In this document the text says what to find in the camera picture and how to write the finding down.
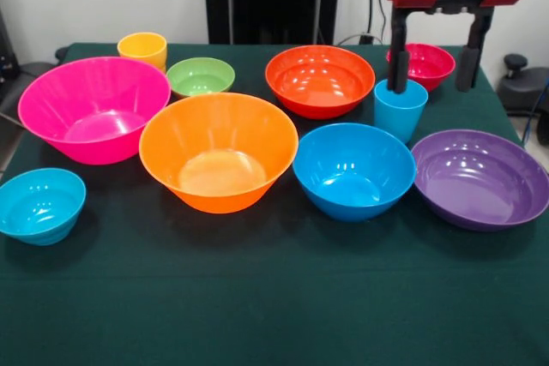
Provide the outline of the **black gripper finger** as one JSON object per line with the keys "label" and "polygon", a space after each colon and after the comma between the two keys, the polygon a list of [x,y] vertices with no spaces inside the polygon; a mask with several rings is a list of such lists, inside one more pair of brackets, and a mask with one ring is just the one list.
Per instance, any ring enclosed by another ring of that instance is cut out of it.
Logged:
{"label": "black gripper finger", "polygon": [[475,8],[474,21],[469,29],[468,42],[462,47],[456,66],[455,86],[460,92],[475,87],[486,34],[492,25],[494,8]]}
{"label": "black gripper finger", "polygon": [[392,9],[388,89],[395,93],[403,93],[407,85],[409,63],[409,53],[406,49],[407,18],[415,12],[431,15],[433,7],[404,8],[394,6]]}

